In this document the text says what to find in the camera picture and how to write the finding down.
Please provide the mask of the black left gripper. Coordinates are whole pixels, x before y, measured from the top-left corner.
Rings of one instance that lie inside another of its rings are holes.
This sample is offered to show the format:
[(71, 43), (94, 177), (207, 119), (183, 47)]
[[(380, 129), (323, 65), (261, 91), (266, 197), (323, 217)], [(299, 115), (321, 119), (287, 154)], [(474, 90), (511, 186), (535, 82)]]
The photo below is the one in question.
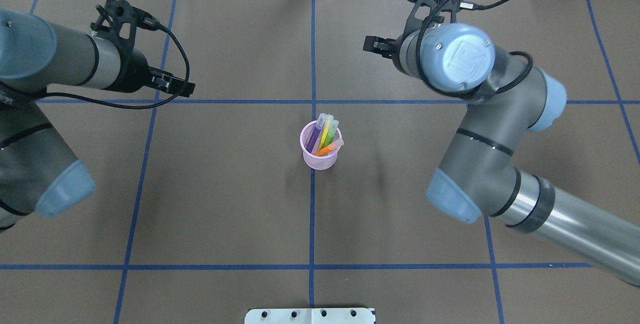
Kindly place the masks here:
[(116, 91), (135, 93), (142, 87), (159, 90), (171, 96), (190, 97), (194, 93), (195, 83), (150, 66), (146, 56), (134, 48), (124, 66), (124, 72), (116, 80)]

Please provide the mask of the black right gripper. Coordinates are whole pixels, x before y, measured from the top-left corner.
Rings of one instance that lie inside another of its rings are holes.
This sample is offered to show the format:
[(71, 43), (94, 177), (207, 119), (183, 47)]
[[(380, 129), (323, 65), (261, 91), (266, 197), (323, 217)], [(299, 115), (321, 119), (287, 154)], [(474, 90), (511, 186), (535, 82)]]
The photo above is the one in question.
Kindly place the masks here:
[(410, 35), (400, 36), (397, 39), (366, 35), (363, 42), (363, 51), (380, 55), (383, 58), (391, 58), (398, 71), (408, 71), (409, 46)]

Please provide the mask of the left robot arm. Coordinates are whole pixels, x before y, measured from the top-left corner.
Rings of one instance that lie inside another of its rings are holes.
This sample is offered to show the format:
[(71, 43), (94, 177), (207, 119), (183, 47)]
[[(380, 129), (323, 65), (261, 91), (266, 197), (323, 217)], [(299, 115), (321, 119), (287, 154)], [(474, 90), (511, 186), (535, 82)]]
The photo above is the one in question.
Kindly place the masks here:
[[(176, 35), (150, 12), (126, 0), (97, 5), (89, 32), (29, 12), (1, 9), (1, 209), (7, 232), (31, 214), (57, 217), (96, 190), (85, 163), (42, 109), (64, 98), (122, 110), (151, 110), (195, 91), (186, 51)], [(162, 32), (178, 48), (185, 78), (153, 67), (136, 47), (138, 30)], [(131, 94), (143, 88), (167, 94), (147, 104), (121, 104), (51, 86)]]

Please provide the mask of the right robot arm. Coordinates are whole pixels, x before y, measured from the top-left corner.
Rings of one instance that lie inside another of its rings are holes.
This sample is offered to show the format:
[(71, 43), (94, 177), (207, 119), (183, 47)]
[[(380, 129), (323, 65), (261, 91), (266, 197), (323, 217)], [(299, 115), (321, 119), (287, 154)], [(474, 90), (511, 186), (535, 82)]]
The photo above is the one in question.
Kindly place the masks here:
[(435, 90), (462, 95), (468, 108), (426, 191), (427, 200), (460, 222), (480, 216), (557, 245), (629, 285), (639, 285), (639, 228), (510, 164), (523, 136), (542, 131), (567, 103), (562, 83), (527, 65), (464, 23), (415, 30), (398, 39), (365, 37), (363, 50), (393, 60), (404, 74), (422, 65)]

